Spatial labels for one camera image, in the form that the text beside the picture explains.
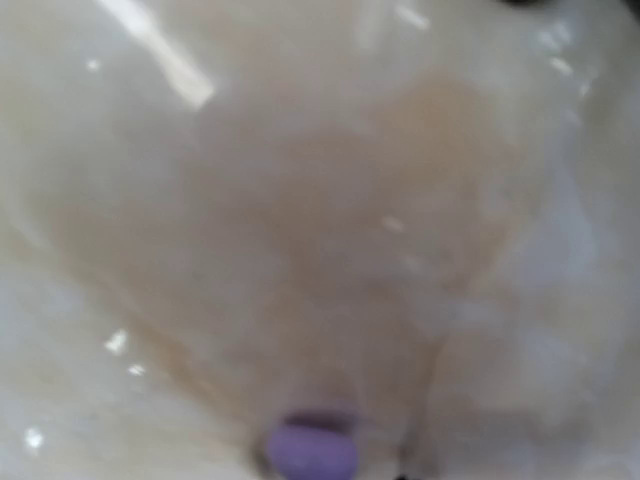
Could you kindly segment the lilac earbud charging case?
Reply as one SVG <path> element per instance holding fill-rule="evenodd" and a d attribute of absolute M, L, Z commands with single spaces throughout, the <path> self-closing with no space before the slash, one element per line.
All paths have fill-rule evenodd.
<path fill-rule="evenodd" d="M 266 429 L 260 453 L 280 479 L 351 480 L 359 467 L 359 423 L 360 416 L 349 410 L 293 410 Z"/>

